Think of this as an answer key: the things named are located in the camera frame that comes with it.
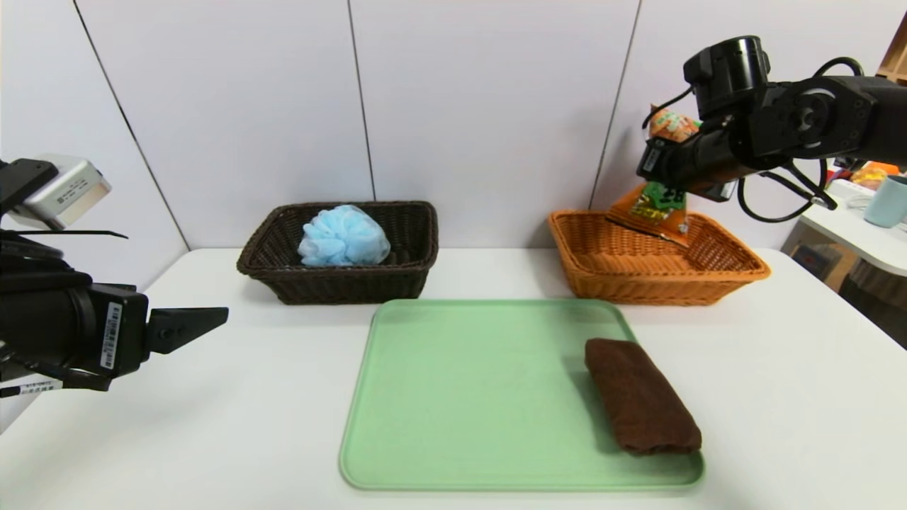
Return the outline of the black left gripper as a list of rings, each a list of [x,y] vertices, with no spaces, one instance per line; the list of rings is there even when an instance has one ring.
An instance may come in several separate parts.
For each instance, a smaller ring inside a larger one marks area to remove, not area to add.
[[[169,354],[213,332],[227,307],[153,309],[133,286],[94,283],[4,295],[2,378],[113,380],[136,371],[143,353]]]

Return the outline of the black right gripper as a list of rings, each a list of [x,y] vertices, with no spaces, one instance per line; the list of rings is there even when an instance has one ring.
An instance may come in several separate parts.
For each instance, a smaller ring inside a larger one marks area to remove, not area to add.
[[[686,193],[711,193],[736,179],[736,136],[710,130],[683,142],[654,137],[646,142],[637,174]]]

